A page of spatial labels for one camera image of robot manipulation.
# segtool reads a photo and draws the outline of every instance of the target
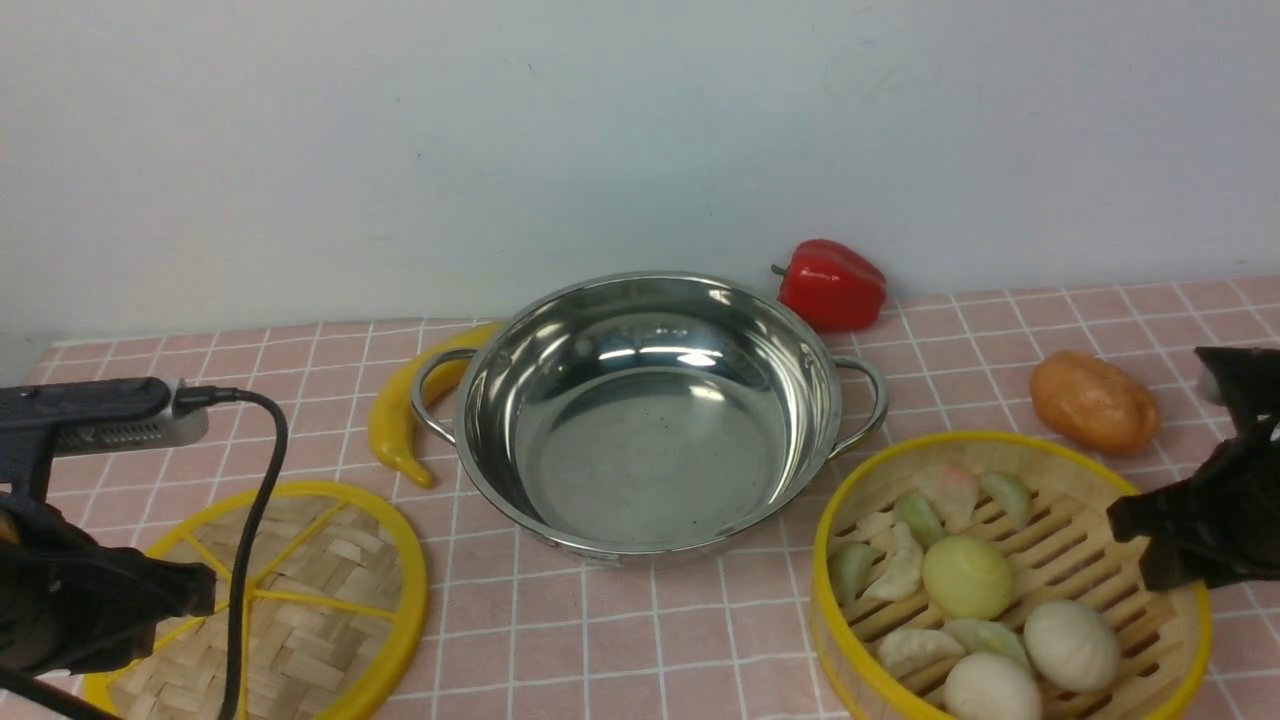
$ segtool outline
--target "stainless steel pot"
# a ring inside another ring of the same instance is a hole
[[[421,388],[467,357],[454,434]],[[874,397],[844,439],[837,366],[867,375]],[[635,273],[549,295],[479,350],[433,357],[412,405],[498,510],[550,544],[621,564],[709,548],[773,515],[881,425],[888,388],[772,300],[717,278]]]

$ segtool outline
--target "bamboo steamer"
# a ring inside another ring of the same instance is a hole
[[[229,571],[256,491],[180,523],[148,552],[218,571],[209,618],[161,623],[151,656],[88,675],[86,698],[125,720],[212,720],[227,674]],[[385,500],[334,482],[275,488],[250,556],[246,662],[237,717],[360,720],[417,650],[426,561]]]
[[[969,471],[1014,473],[1033,495],[1032,520],[1015,530],[983,496],[965,534],[989,539],[1009,557],[1016,597],[998,620],[1021,633],[1038,605],[1083,602],[1117,630],[1119,679],[1100,693],[1074,694],[1041,679],[1044,717],[1175,719],[1196,697],[1208,667],[1211,615],[1202,583],[1169,593],[1142,585],[1138,559],[1147,541],[1116,543],[1106,509],[1137,491],[1102,465],[1051,442],[1011,433],[956,432],[893,446],[858,468],[836,491],[818,525],[810,632],[823,670],[849,712],[859,719],[951,717],[942,685],[956,660],[936,662],[895,680],[870,647],[902,628],[940,629],[945,621],[923,589],[901,602],[859,598],[841,607],[831,589],[827,559],[851,542],[892,551],[893,502],[911,489],[918,470],[954,462]],[[872,569],[884,571],[884,557]]]

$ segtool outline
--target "power cord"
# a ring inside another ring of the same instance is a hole
[[[275,489],[275,480],[284,465],[284,454],[289,447],[289,421],[270,397],[237,388],[179,388],[174,397],[174,411],[196,410],[221,402],[250,402],[270,413],[275,420],[275,447],[271,448],[271,460],[266,464],[262,484],[259,486],[257,496],[248,509],[244,530],[236,548],[236,564],[232,565],[232,594],[227,610],[227,683],[223,688],[223,708],[218,712],[218,720],[234,720],[236,706],[239,703],[241,670],[244,665],[244,584],[248,582],[248,557],[253,550],[253,538],[257,537],[257,527],[262,523],[266,503],[271,500],[271,491]]]
[[[244,666],[244,593],[248,583],[248,560],[253,550],[253,538],[257,537],[257,528],[262,523],[262,515],[271,500],[275,480],[280,477],[280,468],[284,465],[284,454],[289,446],[289,421],[284,418],[280,406],[270,397],[238,388],[178,388],[174,393],[173,410],[177,415],[184,415],[225,402],[257,405],[270,413],[271,419],[275,420],[275,447],[266,464],[262,484],[259,486],[253,503],[248,509],[248,516],[244,519],[244,530],[241,533],[236,560],[232,565],[232,589],[227,609],[227,683],[223,688],[223,706],[218,712],[218,720],[234,720],[239,705],[241,674]],[[4,666],[0,666],[0,688],[42,705],[69,720],[120,720],[72,693]]]

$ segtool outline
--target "black cable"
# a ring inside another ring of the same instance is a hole
[[[248,389],[233,389],[232,393],[236,400],[251,402],[271,414],[271,419],[275,420],[275,447],[271,450],[271,460],[266,464],[262,484],[259,486],[257,496],[253,497],[253,505],[250,506],[248,516],[244,519],[244,532],[241,533],[239,547],[236,548],[236,564],[232,566],[232,596],[227,609],[227,684],[223,689],[223,708],[218,712],[218,720],[234,720],[236,717],[236,706],[239,702],[241,669],[244,665],[244,584],[248,582],[248,557],[253,550],[257,527],[262,523],[262,514],[266,512],[266,503],[271,500],[275,480],[280,477],[284,454],[289,447],[289,421],[275,401]]]
[[[42,705],[70,720],[120,720],[115,715],[100,710],[67,691],[55,688],[49,683],[42,683],[22,673],[14,673],[4,665],[0,665],[0,688],[37,705]]]

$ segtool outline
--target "pink tiled countertop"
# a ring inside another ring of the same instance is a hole
[[[392,500],[417,528],[430,619],[379,717],[844,717],[803,629],[817,518],[840,479],[891,442],[989,428],[1051,437],[1027,384],[1044,355],[1078,348],[1148,383],[1165,428],[1140,457],[1108,464],[1142,488],[1185,477],[1231,432],[1190,392],[1196,345],[1280,345],[1280,277],[1084,290],[1019,290],[899,302],[832,348],[890,378],[883,430],[841,459],[731,553],[669,571],[584,570],[493,510],[449,446],[420,443],[443,478],[425,491],[375,464],[372,395],[420,348],[471,322],[393,320],[128,340],[54,350],[31,382],[154,374],[264,392],[292,418],[287,477],[326,477]],[[847,405],[865,410],[850,382]],[[106,544],[147,547],[211,501],[257,487],[271,428],[253,407],[211,411],[200,445],[59,460],[50,501]],[[1274,717],[1280,583],[1213,593],[1210,678],[1190,717]],[[77,680],[59,680],[78,687]],[[45,717],[15,698],[4,717]]]

